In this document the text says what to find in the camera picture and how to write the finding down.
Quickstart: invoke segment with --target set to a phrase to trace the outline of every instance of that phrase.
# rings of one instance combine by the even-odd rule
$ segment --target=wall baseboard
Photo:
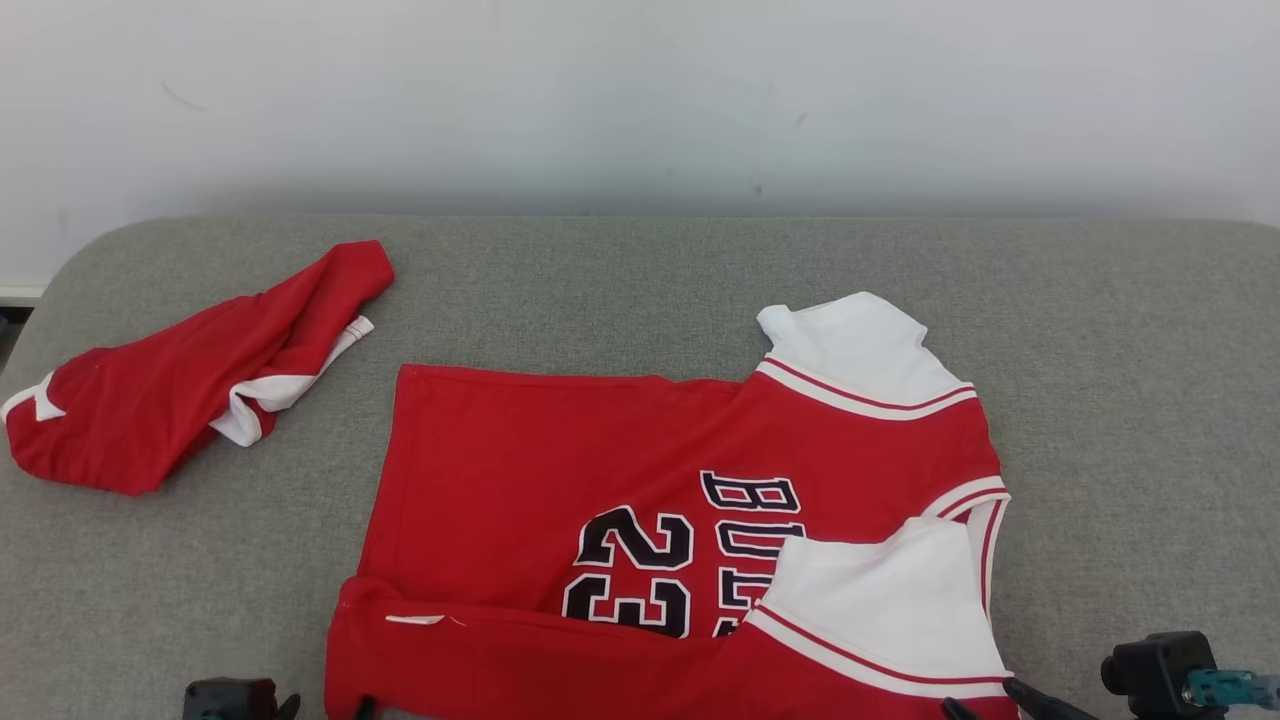
[[[0,307],[35,307],[45,288],[33,284],[0,284]]]

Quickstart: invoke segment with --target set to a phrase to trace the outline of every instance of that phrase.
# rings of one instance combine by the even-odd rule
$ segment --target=gray cushion
[[[187,682],[268,675],[321,716],[402,363],[742,378],[755,313],[858,290],[977,383],[1014,503],[996,560],[1010,669],[1107,717],[1112,644],[1201,628],[1280,671],[1280,232],[1190,222],[223,217],[113,232],[54,279],[0,397],[381,238],[376,331],[276,430],[159,493],[0,460],[0,708],[174,717]],[[850,708],[856,716],[856,708]],[[1234,714],[1233,717],[1247,717]]]

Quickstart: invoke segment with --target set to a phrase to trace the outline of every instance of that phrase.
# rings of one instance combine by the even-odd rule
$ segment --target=white trim
[[[434,625],[444,620],[444,615],[388,615],[385,620],[404,625]]]
[[[781,357],[773,355],[772,352],[765,355],[765,357],[773,359],[773,363],[765,360],[764,363],[760,363],[755,368],[755,372],[768,375],[769,378],[773,378],[774,380],[782,383],[785,387],[794,389],[795,392],[799,392],[800,395],[804,395],[806,397],[812,397],[813,400],[817,400],[826,405],[831,405],[832,407],[837,407],[840,410],[845,410],[849,413],[855,413],[858,415],[865,415],[868,418],[877,418],[881,420],[915,420],[916,418],[924,418],[940,410],[945,410],[952,405],[956,405],[957,402],[964,402],[965,400],[973,400],[978,397],[978,393],[977,391],[973,389],[972,384],[961,384],[955,388],[955,391],[960,392],[952,391],[955,392],[955,395],[945,396],[938,398],[937,401],[925,402],[916,407],[911,409],[881,407],[879,405],[874,405],[872,402],[851,397],[856,396],[858,393],[852,391],[846,391],[845,388],[840,387],[840,383],[829,380],[828,378],[823,378],[818,373],[814,373],[805,368],[800,368],[795,363],[783,361]],[[794,369],[796,373],[803,373],[805,375],[809,375],[814,380],[831,386],[832,388],[836,388],[841,392],[847,392],[847,395],[842,395],[841,392],[833,392],[822,386],[814,384],[794,373],[788,373],[787,370],[780,368],[776,363],[782,363],[787,368]]]
[[[262,439],[262,424],[244,398],[256,400],[259,407],[266,413],[279,413],[280,410],[293,407],[293,404],[302,397],[302,393],[320,379],[320,375],[329,369],[329,365],[339,355],[372,329],[374,324],[364,315],[352,320],[351,324],[338,333],[338,340],[334,341],[333,347],[329,350],[329,356],[325,357],[320,370],[314,375],[266,375],[236,383],[228,395],[227,411],[212,423],[209,423],[209,427],[241,447],[248,447]]]
[[[771,635],[791,650],[890,692],[943,697],[933,693],[1009,676],[968,528],[951,520],[910,518],[877,544],[788,538],[748,621],[756,615],[776,621],[765,630],[781,625]]]
[[[67,415],[67,411],[61,407],[54,405],[49,400],[49,383],[52,382],[54,374],[49,373],[45,379],[40,380],[40,384],[28,387],[24,391],[18,392],[9,400],[0,405],[0,424],[8,423],[9,413],[14,407],[22,405],[23,402],[35,398],[36,400],[36,421],[44,423],[45,420],[52,420],[54,418],[61,418]]]
[[[769,607],[769,611],[786,618],[788,623],[796,626],[803,626],[796,623],[792,618],[787,618],[783,612],[777,609]],[[854,679],[864,685],[870,685],[874,688],[881,688],[888,692],[915,696],[915,697],[928,697],[942,700],[945,697],[954,698],[975,698],[975,697],[1004,697],[1005,691],[1000,683],[947,683],[947,684],[934,684],[928,682],[914,682],[905,680],[893,675],[887,675],[869,665],[863,665],[850,657],[846,657],[833,650],[815,643],[814,641],[796,633],[791,628],[787,628],[782,623],[778,623],[773,618],[760,612],[759,610],[753,610],[748,614],[744,623],[755,625],[767,635],[778,641],[780,643],[787,646],[788,648],[799,652],[800,655],[840,673],[841,675]],[[998,671],[987,673],[988,676],[1005,678],[1012,675],[1012,673],[1000,669]]]
[[[42,286],[0,284],[0,306],[35,307],[42,295],[45,295]]]
[[[1000,493],[978,495],[977,497],[956,505],[968,496],[987,492],[987,491],[1001,491]],[[945,520],[955,520],[965,510],[970,510],[983,502],[991,502],[993,500],[1009,500],[1009,491],[1005,488],[1005,480],[1000,475],[991,475],[989,478],[978,478],[977,480],[969,480],[964,484],[956,486],[947,492],[938,496],[937,500],[929,503],[928,507],[920,512],[924,518],[942,518]]]
[[[978,543],[974,548],[975,560],[978,564],[978,587],[984,592],[982,593],[982,609],[987,612],[987,623],[991,623],[991,585],[995,578],[992,568],[996,561],[996,539],[1000,537],[1000,524],[1005,521],[1005,507],[1009,506],[1009,500],[997,500],[989,511],[983,511],[987,509],[974,509],[969,514],[969,542],[973,544],[974,537],[978,538]],[[992,520],[992,512],[995,512],[995,520]],[[980,527],[975,527],[974,523],[979,523]],[[987,534],[987,527],[991,527],[991,536]]]
[[[756,322],[774,359],[818,370],[863,400],[913,406],[966,384],[924,347],[924,325],[869,292],[795,311],[773,305]]]

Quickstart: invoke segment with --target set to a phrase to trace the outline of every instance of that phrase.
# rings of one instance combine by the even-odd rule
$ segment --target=folded fabric
[[[260,295],[74,357],[0,406],[18,465],[137,496],[219,433],[248,447],[372,328],[356,311],[394,279],[375,240],[333,247]]]

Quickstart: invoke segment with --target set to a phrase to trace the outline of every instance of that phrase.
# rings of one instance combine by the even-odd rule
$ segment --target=red fabric
[[[413,625],[388,615],[443,618]],[[543,612],[413,602],[352,578],[329,629],[329,717],[352,717],[362,694],[449,720],[945,717],[941,700],[858,683],[750,624],[727,638],[672,641]],[[1018,719],[1007,697],[965,705],[986,720]]]
[[[780,509],[785,493],[776,488],[767,491],[772,507],[717,506],[703,482],[707,473],[785,479],[797,507]],[[548,621],[590,615],[701,642],[732,629],[764,593],[783,539],[730,533],[724,547],[722,530],[755,525],[878,543],[940,496],[998,474],[975,398],[913,420],[884,420],[826,405],[763,373],[745,383],[677,383],[406,365],[357,579],[381,582],[413,602],[529,611]],[[585,546],[596,544],[586,528],[618,509],[630,509],[652,543],[652,561],[634,557],[620,529],[604,534],[600,544],[609,552],[584,561]],[[680,560],[673,546],[681,536],[691,543],[689,561],[668,562]],[[754,582],[739,584],[735,577]],[[591,583],[599,594],[591,594]],[[347,623],[343,612],[335,626]],[[376,639],[334,641],[366,629]],[[415,665],[410,647],[378,650],[397,630],[358,623],[334,630],[330,716],[346,717],[360,694],[384,700],[379,688],[408,693],[421,673],[436,671]],[[375,651],[393,661],[364,655]],[[380,682],[390,685],[365,687],[371,675],[357,669],[366,662],[383,669],[389,678]],[[442,671],[466,673],[465,666]],[[471,671],[474,680],[489,674],[483,665]],[[544,707],[547,716],[561,711],[536,706],[524,716]],[[649,710],[646,716],[663,716]]]
[[[49,398],[65,416],[37,421],[31,398],[9,414],[14,460],[46,480],[131,496],[154,491],[215,437],[209,423],[227,410],[236,383],[315,375],[360,305],[393,278],[378,241],[338,245],[266,292],[129,345],[90,350],[54,372]],[[270,433],[274,416],[251,407]]]

